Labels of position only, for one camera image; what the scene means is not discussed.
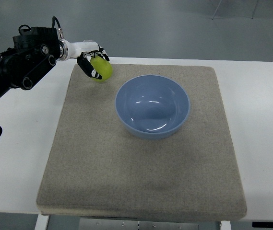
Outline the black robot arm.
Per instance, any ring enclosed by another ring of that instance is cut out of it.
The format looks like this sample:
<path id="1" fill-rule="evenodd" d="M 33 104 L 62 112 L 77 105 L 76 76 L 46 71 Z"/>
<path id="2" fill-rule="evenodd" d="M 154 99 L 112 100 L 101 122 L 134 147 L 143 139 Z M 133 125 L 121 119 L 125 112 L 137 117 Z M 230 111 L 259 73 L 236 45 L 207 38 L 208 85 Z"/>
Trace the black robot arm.
<path id="1" fill-rule="evenodd" d="M 55 65 L 61 54 L 60 23 L 51 27 L 21 25 L 13 37 L 14 47 L 0 53 L 0 98 L 9 90 L 32 89 Z"/>

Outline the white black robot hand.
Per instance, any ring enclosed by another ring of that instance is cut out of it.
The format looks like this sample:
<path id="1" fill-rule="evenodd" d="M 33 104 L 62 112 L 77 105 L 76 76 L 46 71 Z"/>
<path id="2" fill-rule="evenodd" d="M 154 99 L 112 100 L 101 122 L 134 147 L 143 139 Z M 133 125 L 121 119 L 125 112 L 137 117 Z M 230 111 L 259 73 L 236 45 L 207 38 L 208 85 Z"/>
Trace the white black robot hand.
<path id="1" fill-rule="evenodd" d="M 60 61 L 66 61 L 70 58 L 77 59 L 77 64 L 82 71 L 90 78 L 97 78 L 98 73 L 90 63 L 90 59 L 93 56 L 100 56 L 101 58 L 109 62 L 109 57 L 105 50 L 96 42 L 84 41 L 70 43 L 65 39 L 59 41 L 60 47 Z"/>

